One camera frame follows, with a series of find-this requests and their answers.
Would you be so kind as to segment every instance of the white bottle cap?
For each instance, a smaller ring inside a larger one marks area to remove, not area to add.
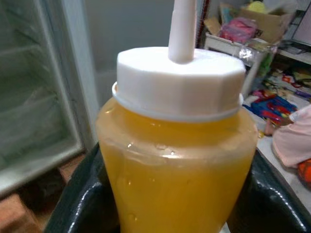
[[[169,47],[119,53],[113,96],[140,115],[207,122],[235,114],[245,68],[237,58],[194,49],[196,0],[175,0]]]

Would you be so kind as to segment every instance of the colorful toy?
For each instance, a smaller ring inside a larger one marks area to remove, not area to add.
[[[278,124],[282,118],[297,111],[295,105],[277,95],[258,99],[252,102],[251,106],[244,105],[244,107],[263,119],[271,119],[274,124]]]

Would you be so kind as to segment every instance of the plastic bottle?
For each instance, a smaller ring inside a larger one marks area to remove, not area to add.
[[[194,32],[195,0],[175,0],[168,48],[118,55],[96,127],[122,233],[219,232],[250,168],[243,63],[195,50]]]

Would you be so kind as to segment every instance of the orange juice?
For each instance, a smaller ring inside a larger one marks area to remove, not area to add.
[[[176,123],[111,99],[96,124],[122,233],[220,231],[256,148],[244,109],[216,122]]]

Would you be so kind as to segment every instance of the white spout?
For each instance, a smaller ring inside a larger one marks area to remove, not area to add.
[[[169,41],[169,59],[183,64],[193,60],[196,0],[175,0]]]

